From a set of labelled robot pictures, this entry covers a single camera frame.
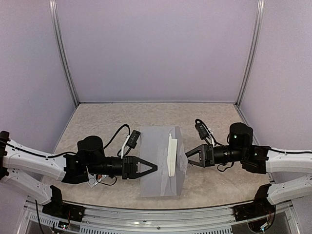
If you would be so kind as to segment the beige letter paper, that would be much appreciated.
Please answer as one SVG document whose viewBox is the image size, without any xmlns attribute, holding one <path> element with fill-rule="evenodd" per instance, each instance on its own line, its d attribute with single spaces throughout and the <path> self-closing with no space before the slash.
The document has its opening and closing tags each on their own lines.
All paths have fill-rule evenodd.
<svg viewBox="0 0 312 234">
<path fill-rule="evenodd" d="M 176 131 L 169 132 L 168 152 L 167 152 L 167 167 L 169 177 L 174 177 L 176 174 L 176 158 L 177 158 L 178 138 Z"/>
</svg>

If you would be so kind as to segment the grey envelope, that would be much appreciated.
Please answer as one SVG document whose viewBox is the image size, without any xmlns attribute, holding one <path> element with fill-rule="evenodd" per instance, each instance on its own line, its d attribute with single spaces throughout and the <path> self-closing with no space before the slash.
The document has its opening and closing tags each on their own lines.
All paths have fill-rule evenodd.
<svg viewBox="0 0 312 234">
<path fill-rule="evenodd" d="M 168 138 L 170 131 L 178 138 L 176 171 L 169 177 L 167 167 Z M 140 179 L 142 197 L 180 196 L 187 172 L 188 159 L 179 126 L 152 126 L 140 129 L 140 158 L 157 165 L 157 171 Z"/>
</svg>

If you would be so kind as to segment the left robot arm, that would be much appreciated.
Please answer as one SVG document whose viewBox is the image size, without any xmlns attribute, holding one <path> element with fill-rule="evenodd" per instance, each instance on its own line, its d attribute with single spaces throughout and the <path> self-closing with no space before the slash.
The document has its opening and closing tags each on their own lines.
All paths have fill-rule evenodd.
<svg viewBox="0 0 312 234">
<path fill-rule="evenodd" d="M 107 157 L 102 139 L 88 136 L 78 142 L 78 151 L 50 154 L 25 147 L 0 133 L 0 181 L 24 190 L 37 203 L 46 205 L 62 217 L 68 205 L 61 201 L 61 191 L 31 177 L 28 172 L 51 177 L 66 184 L 89 181 L 90 175 L 137 179 L 157 171 L 157 165 L 136 156 Z"/>
</svg>

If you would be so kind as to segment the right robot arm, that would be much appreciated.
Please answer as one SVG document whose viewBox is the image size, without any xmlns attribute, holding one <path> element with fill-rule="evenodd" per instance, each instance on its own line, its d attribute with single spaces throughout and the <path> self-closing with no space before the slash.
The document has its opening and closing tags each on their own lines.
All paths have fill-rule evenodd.
<svg viewBox="0 0 312 234">
<path fill-rule="evenodd" d="M 262 215 L 269 204 L 276 205 L 312 194 L 312 152 L 310 150 L 282 150 L 254 145 L 253 129 L 241 122 L 230 125 L 227 145 L 217 146 L 211 131 L 203 122 L 198 120 L 195 128 L 205 144 L 186 153 L 187 158 L 199 156 L 198 161 L 189 160 L 189 163 L 194 166 L 205 168 L 240 162 L 242 169 L 254 174 L 265 175 L 277 172 L 304 174 L 291 181 L 260 186 L 254 197 L 255 201 L 249 206 L 253 216 Z"/>
</svg>

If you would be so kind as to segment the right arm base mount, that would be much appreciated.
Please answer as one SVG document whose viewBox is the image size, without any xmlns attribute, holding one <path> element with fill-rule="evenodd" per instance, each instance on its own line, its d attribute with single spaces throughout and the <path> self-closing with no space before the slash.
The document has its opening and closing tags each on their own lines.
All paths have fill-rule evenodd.
<svg viewBox="0 0 312 234">
<path fill-rule="evenodd" d="M 252 202 L 233 207 L 236 221 L 253 219 L 256 217 L 268 215 L 276 212 L 276 205 L 268 201 L 268 190 L 271 184 L 265 184 L 259 187 Z"/>
</svg>

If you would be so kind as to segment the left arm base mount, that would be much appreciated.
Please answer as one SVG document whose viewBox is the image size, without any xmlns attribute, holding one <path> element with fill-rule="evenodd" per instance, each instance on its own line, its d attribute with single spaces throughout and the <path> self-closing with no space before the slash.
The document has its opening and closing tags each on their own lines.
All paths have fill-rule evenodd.
<svg viewBox="0 0 312 234">
<path fill-rule="evenodd" d="M 65 203 L 62 199 L 61 190 L 54 185 L 51 185 L 50 188 L 52 196 L 50 202 L 43 205 L 42 212 L 68 221 L 81 222 L 85 213 L 85 207 Z"/>
</svg>

